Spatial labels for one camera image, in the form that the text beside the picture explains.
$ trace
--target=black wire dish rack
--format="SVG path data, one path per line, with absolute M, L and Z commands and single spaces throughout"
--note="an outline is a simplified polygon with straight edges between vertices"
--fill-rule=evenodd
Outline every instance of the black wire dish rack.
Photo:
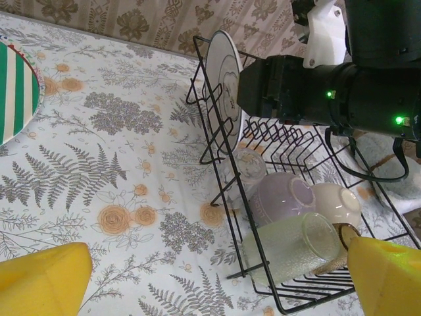
M 199 58 L 199 65 L 194 77 L 191 79 L 191 86 L 187 94 L 186 102 L 190 105 L 194 104 L 199 108 L 207 141 L 207 147 L 200 159 L 200 164 L 213 164 L 220 193 L 212 202 L 214 203 L 218 198 L 222 198 L 228 225 L 233 238 L 240 272 L 230 275 L 228 278 L 245 277 L 248 272 L 254 269 L 263 268 L 268 277 L 269 287 L 259 286 L 252 279 L 254 291 L 263 296 L 273 296 L 277 308 L 284 315 L 315 307 L 353 293 L 355 289 L 351 280 L 351 275 L 346 267 L 325 275 L 308 274 L 282 284 L 274 284 L 270 272 L 270 262 L 266 260 L 259 234 L 253 221 L 243 185 L 235 165 L 232 148 L 228 143 L 227 135 L 230 134 L 233 124 L 230 119 L 225 121 L 221 120 L 218 107 L 216 106 L 216 102 L 222 94 L 222 89 L 220 84 L 217 87 L 211 87 L 205 69 L 204 58 L 199 50 L 199 46 L 209 43 L 209 40 L 194 36 L 193 42 Z M 239 54 L 243 61 L 243 66 L 249 65 L 249 63 L 258 59 L 258 57 L 248 53 L 239 52 Z M 198 77 L 201 76 L 198 75 L 201 72 L 205 79 L 203 88 L 206 86 L 208 91 L 206 99 L 201 97 L 203 95 L 203 89 L 201 91 L 196 88 L 196 86 L 202 84 L 202 82 L 198 80 Z M 219 121 L 219 127 L 213 133 L 210 131 L 207 122 L 208 115 L 211 111 L 215 112 Z M 220 147 L 217 147 L 214 140 L 219 133 L 222 133 L 224 141 Z M 243 147 L 249 147 L 254 150 L 260 149 L 266 162 L 268 173 L 279 171 L 292 172 L 302 177 L 309 184 L 336 182 L 357 193 L 358 186 L 364 181 L 343 172 L 338 165 L 338 160 L 344 162 L 344 157 L 348 157 L 349 152 L 352 151 L 361 158 L 366 166 L 368 174 L 371 174 L 370 167 L 356 147 L 355 142 L 350 140 L 347 144 L 341 144 L 338 139 L 333 139 L 332 141 L 334 140 L 335 142 L 332 142 L 334 152 L 331 152 L 323 141 L 323 128 L 313 126 L 286 126 L 280 124 L 277 120 L 250 118 L 245 121 L 241 144 L 243 144 Z M 225 148 L 228 155 L 224 155 L 221 152 L 220 148 L 222 146 L 226 146 Z M 235 177 L 223 187 L 218 175 L 217 164 L 225 158 L 231 161 Z M 226 203 L 225 193 L 232 184 L 238 185 L 239 187 L 244 202 L 245 219 L 249 222 L 249 231 L 247 231 L 247 233 L 253 234 L 255 237 L 257 248 L 262 259 L 261 264 L 250 267 L 249 269 L 244 265 L 240 255 L 241 250 L 239 245 L 243 241 L 243 234 L 246 233 L 244 228 L 241 228 L 241 222 L 243 221 L 239 218 L 238 214 L 232 213 L 229 210 Z M 372 184 L 378 186 L 390 208 L 382 206 L 378 199 L 374 199 L 374 202 L 372 201 L 369 206 L 365 207 L 365 209 L 363 208 L 362 224 L 359 227 L 361 234 L 363 236 L 390 240 L 398 244 L 420 249 L 418 239 L 414 236 L 412 229 L 408 227 L 406 220 L 397 212 L 385 190 L 377 182 Z M 379 224 L 379 221 L 381 222 L 381 219 L 385 217 L 389 217 L 388 223 L 390 224 L 390 227 L 385 228 Z

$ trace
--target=floral tablecloth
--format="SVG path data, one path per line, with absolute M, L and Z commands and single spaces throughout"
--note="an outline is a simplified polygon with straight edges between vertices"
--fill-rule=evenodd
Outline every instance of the floral tablecloth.
M 198 165 L 201 121 L 184 102 L 197 61 L 0 21 L 46 83 L 36 119 L 0 150 L 0 261 L 87 243 L 94 269 L 80 315 L 280 315 L 249 278 L 226 279 L 238 271 L 232 239 L 206 203 L 212 167 Z M 362 311 L 352 294 L 300 315 Z

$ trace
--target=striped plate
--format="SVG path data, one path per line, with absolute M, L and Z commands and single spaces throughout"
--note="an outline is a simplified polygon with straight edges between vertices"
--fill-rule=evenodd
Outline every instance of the striped plate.
M 0 41 L 0 144 L 17 135 L 34 117 L 40 86 L 34 68 L 14 45 Z

